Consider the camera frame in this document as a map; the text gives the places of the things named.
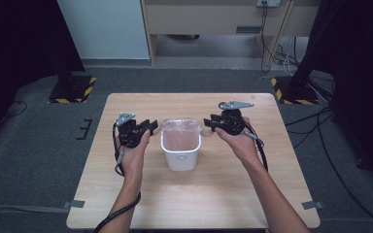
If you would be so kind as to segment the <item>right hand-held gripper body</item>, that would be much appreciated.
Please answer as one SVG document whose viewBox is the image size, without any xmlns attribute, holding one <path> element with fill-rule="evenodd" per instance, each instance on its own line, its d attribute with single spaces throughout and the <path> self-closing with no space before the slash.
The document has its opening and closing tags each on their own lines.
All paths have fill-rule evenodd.
<svg viewBox="0 0 373 233">
<path fill-rule="evenodd" d="M 241 109 L 250 108 L 254 104 L 234 100 L 225 103 L 224 110 L 221 110 L 220 114 L 222 128 L 229 135 L 239 135 L 247 126 L 242 117 Z"/>
</svg>

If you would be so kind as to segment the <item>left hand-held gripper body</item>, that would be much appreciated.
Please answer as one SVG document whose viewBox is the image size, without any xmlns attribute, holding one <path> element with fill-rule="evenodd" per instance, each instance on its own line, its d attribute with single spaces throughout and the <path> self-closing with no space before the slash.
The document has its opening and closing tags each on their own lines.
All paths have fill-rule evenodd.
<svg viewBox="0 0 373 233">
<path fill-rule="evenodd" d="M 134 114 L 119 114 L 117 127 L 119 131 L 119 143 L 122 146 L 136 148 L 139 145 L 141 137 L 148 129 L 148 127 L 141 127 L 140 123 L 136 121 Z"/>
</svg>

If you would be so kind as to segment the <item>pink translucent plastic bag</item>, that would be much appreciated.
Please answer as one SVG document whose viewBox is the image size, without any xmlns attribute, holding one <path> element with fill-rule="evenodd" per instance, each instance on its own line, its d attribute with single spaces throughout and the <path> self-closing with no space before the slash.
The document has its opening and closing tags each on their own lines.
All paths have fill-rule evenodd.
<svg viewBox="0 0 373 233">
<path fill-rule="evenodd" d="M 197 149 L 200 133 L 201 126 L 192 118 L 166 119 L 161 124 L 163 147 L 170 151 Z"/>
</svg>

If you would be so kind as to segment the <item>white plastic trash bin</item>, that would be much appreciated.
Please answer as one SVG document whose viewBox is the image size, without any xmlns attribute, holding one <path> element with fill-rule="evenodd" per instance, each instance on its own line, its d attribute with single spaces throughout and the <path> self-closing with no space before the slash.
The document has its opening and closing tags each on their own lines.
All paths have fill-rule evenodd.
<svg viewBox="0 0 373 233">
<path fill-rule="evenodd" d="M 199 146 L 195 150 L 187 151 L 170 151 L 163 147 L 162 136 L 160 135 L 160 145 L 164 151 L 167 165 L 172 171 L 191 171 L 195 168 L 197 163 L 198 151 L 201 147 L 201 134 L 199 139 Z"/>
</svg>

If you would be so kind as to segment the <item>person's left hand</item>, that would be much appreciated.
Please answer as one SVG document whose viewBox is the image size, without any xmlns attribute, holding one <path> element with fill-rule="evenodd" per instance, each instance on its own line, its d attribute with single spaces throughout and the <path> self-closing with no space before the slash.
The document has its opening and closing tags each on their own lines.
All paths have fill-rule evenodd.
<svg viewBox="0 0 373 233">
<path fill-rule="evenodd" d="M 145 151 L 150 141 L 151 132 L 147 130 L 136 148 L 125 149 L 122 168 L 127 180 L 140 181 L 143 177 Z"/>
</svg>

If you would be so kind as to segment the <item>person's right hand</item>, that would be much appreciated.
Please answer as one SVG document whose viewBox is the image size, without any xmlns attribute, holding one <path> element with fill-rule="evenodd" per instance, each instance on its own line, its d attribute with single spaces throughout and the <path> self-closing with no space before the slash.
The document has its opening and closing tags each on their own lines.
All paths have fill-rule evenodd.
<svg viewBox="0 0 373 233">
<path fill-rule="evenodd" d="M 249 137 L 244 132 L 232 136 L 218 127 L 215 129 L 215 132 L 231 147 L 234 154 L 246 169 L 250 167 L 263 169 L 263 164 L 259 159 L 253 138 Z"/>
</svg>

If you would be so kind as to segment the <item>striped black stand base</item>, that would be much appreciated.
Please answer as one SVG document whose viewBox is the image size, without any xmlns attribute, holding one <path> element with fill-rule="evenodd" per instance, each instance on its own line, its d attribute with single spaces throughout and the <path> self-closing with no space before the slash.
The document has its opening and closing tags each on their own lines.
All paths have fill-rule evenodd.
<svg viewBox="0 0 373 233">
<path fill-rule="evenodd" d="M 318 96 L 313 88 L 292 76 L 275 77 L 271 83 L 281 104 L 315 105 L 318 103 Z"/>
<path fill-rule="evenodd" d="M 58 81 L 49 98 L 49 103 L 83 103 L 88 98 L 96 79 L 92 76 L 73 76 L 69 81 Z"/>
</svg>

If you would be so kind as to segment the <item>grey tape strip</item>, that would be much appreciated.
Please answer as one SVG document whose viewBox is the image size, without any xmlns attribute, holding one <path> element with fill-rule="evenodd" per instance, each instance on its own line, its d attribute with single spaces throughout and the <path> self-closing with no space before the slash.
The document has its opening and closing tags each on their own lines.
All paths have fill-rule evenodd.
<svg viewBox="0 0 373 233">
<path fill-rule="evenodd" d="M 309 210 L 309 209 L 323 209 L 324 205 L 321 201 L 308 201 L 308 202 L 303 202 L 302 207 L 304 210 Z"/>
<path fill-rule="evenodd" d="M 62 209 L 70 209 L 71 207 L 82 208 L 84 205 L 85 205 L 85 201 L 82 201 L 82 200 L 65 201 L 62 204 Z"/>
</svg>

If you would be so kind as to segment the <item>light wooden desk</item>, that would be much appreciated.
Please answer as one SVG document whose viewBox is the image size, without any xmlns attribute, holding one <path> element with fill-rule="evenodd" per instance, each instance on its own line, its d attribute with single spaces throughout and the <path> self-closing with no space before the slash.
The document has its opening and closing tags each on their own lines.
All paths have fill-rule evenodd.
<svg viewBox="0 0 373 233">
<path fill-rule="evenodd" d="M 281 0 L 278 8 L 257 0 L 140 0 L 150 58 L 161 35 L 254 35 L 263 64 L 273 63 L 283 37 L 310 35 L 322 0 Z"/>
</svg>

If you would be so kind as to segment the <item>black curtain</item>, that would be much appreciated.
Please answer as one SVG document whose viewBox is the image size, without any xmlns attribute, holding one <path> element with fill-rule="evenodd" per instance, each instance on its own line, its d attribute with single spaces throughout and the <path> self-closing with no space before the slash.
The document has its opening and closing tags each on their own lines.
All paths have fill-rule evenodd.
<svg viewBox="0 0 373 233">
<path fill-rule="evenodd" d="M 22 86 L 83 68 L 57 0 L 0 0 L 0 121 Z"/>
<path fill-rule="evenodd" d="M 321 0 L 294 80 L 305 82 L 313 71 L 335 80 L 330 106 L 373 168 L 373 0 Z"/>
</svg>

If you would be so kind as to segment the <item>grey wall socket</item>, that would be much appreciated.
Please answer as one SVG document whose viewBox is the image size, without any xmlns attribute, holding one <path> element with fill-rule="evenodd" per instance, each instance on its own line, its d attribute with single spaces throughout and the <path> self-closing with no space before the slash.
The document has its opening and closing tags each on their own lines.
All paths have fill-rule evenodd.
<svg viewBox="0 0 373 233">
<path fill-rule="evenodd" d="M 281 4 L 281 0 L 257 0 L 256 5 L 258 7 L 278 8 Z"/>
</svg>

